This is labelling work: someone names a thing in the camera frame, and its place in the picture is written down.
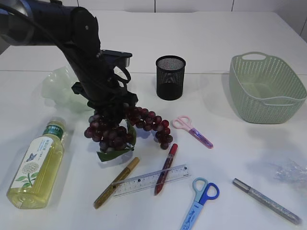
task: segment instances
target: glitter pen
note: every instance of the glitter pen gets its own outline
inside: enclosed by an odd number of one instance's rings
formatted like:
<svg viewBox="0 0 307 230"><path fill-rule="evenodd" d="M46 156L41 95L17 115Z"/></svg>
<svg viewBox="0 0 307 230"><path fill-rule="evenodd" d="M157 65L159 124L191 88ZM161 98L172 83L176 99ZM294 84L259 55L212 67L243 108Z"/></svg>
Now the glitter pen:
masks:
<svg viewBox="0 0 307 230"><path fill-rule="evenodd" d="M253 189L252 187L238 180L237 178L234 179L232 183L238 188L240 188L242 191L246 192L252 198L258 200L260 203L264 204L269 209L273 210L277 214L286 218L288 221L294 224L300 224L302 222L302 219L300 217L290 212L288 209L284 208L283 206L277 204L275 201L272 201L262 193L258 192L256 189Z"/></svg>

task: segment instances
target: butterfly illustration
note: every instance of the butterfly illustration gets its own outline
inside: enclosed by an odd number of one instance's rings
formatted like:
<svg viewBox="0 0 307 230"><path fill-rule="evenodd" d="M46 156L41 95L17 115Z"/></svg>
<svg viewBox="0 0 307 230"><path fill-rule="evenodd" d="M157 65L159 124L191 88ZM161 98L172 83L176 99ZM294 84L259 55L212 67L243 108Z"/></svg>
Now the butterfly illustration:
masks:
<svg viewBox="0 0 307 230"><path fill-rule="evenodd" d="M33 153L31 153L31 154L30 154L30 157L29 157L26 161L28 162L28 161L34 160L34 158L36 157L36 155L37 155L37 154L33 155Z"/></svg>

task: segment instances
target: green plastic basket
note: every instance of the green plastic basket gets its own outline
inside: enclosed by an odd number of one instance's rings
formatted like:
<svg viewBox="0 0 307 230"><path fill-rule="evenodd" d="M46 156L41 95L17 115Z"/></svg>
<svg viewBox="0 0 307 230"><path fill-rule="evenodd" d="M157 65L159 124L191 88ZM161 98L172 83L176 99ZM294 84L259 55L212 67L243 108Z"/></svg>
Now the green plastic basket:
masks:
<svg viewBox="0 0 307 230"><path fill-rule="evenodd" d="M265 58L244 58L251 54ZM247 122L258 124L286 122L307 97L303 83L287 63L260 52L232 58L229 87L240 116Z"/></svg>

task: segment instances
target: red marker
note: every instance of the red marker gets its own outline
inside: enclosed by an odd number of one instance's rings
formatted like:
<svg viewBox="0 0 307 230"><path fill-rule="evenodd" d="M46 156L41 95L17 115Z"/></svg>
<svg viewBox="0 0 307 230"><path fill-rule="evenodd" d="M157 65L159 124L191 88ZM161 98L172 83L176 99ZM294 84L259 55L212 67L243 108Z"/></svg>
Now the red marker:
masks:
<svg viewBox="0 0 307 230"><path fill-rule="evenodd" d="M172 165L172 162L173 162L173 159L174 159L174 156L176 154L176 151L177 151L177 148L178 148L178 145L177 144L173 144L172 147L171 147L171 150L169 151L169 154L167 156L167 159L164 163L164 166L163 166L163 169L169 169ZM154 195L157 195L159 192L161 192L162 188L163 188L163 185L164 185L164 182L166 180L166 177L167 177L167 173L168 171L165 171L165 172L162 172L158 178L158 181L157 181L157 184L154 188Z"/></svg>

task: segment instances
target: blue scissors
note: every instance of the blue scissors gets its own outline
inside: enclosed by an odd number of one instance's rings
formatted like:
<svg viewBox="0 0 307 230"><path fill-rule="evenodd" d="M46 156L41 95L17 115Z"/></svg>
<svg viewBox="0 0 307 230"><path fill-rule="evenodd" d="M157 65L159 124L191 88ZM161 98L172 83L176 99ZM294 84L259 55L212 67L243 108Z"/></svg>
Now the blue scissors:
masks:
<svg viewBox="0 0 307 230"><path fill-rule="evenodd" d="M197 181L203 181L205 182L205 184L203 185L203 188L201 190L198 190L196 187L196 182ZM208 196L208 190L210 187L214 187L216 190L216 195L215 196ZM203 208L204 204L206 203L207 200L215 200L219 194L220 194L220 190L219 188L216 186L216 184L214 183L208 183L208 181L204 178L196 178L193 181L193 189L196 192L195 198L194 198L194 202L190 208L189 213L187 214L186 219L184 220L181 229L180 230L190 230L192 229L198 215L201 212L201 209Z"/></svg>

